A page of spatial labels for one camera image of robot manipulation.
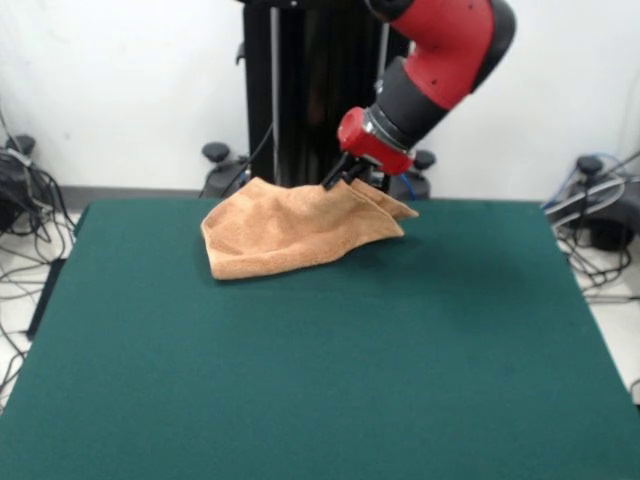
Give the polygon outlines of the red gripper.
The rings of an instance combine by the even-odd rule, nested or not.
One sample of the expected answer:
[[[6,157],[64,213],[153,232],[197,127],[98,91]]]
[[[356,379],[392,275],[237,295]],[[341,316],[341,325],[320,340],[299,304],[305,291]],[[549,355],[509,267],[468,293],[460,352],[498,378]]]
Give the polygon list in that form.
[[[367,162],[353,163],[352,156],[369,161],[387,175],[404,174],[413,165],[412,155],[384,139],[368,111],[361,107],[346,112],[338,126],[337,138],[344,153],[322,180],[325,190],[331,190],[340,179],[351,184],[369,170]]]

